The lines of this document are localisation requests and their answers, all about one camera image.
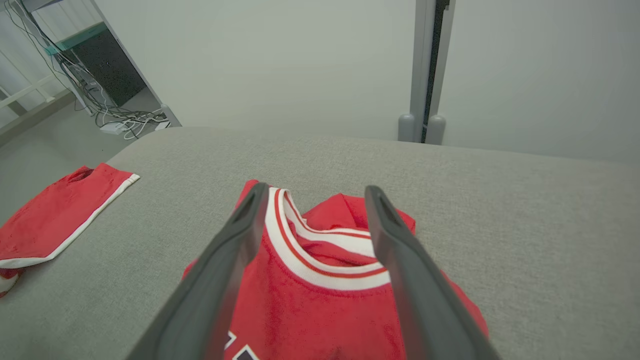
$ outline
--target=gray fabric surface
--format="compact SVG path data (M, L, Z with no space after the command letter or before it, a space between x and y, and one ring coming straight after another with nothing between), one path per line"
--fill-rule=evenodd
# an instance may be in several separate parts
M124 358L253 178L292 190L302 211L382 187L504 359L640 358L639 169L195 127L109 164L141 179L0 299L2 359Z

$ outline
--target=teal shelf edge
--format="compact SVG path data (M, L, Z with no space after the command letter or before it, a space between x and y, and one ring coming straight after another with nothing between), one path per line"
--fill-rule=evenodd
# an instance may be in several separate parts
M95 35L98 35L99 33L102 33L105 30L107 30L107 26L103 22L99 22L96 25L86 28L77 34L62 40L61 42L56 43L56 45L62 51L69 50L72 47L76 46L77 44L80 44L83 41L87 41L88 39L94 37ZM45 51L49 56L59 53L58 49L55 48L53 45L47 47Z

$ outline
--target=printed number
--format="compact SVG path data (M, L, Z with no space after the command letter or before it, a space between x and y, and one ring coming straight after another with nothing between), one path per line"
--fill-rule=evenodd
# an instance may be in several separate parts
M249 345L245 345L240 351L233 357L233 360L260 360L253 353Z
M230 331L229 331L229 332L227 333L227 343L225 344L225 350L226 350L229 346L231 346L231 344L234 342L234 340L235 340L236 338L237 338L237 336L236 336L236 335L234 335L234 333L233 333L233 332L230 332Z
M237 336L233 332L227 333L227 343L225 344L225 350L233 344L237 339ZM233 360L260 360L251 350L249 345L245 345L236 355L233 356Z

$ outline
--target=gray floor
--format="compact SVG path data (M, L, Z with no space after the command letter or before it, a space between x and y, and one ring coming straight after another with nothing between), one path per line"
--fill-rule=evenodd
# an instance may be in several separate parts
M144 89L123 107L153 111L159 106ZM154 128L147 126L142 135ZM16 136L0 147L0 225L46 186L83 165L96 167L133 141L102 133L85 110L74 111L74 104Z

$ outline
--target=basketball jersey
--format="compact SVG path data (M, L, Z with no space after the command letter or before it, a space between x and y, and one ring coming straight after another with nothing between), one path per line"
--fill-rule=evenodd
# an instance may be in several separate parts
M247 182L238 204L256 183ZM415 233L415 221L399 214ZM488 335L476 305L449 283ZM404 358L389 274L375 258L364 199L338 194L301 215L288 190L270 188L262 242L244 270L225 359Z

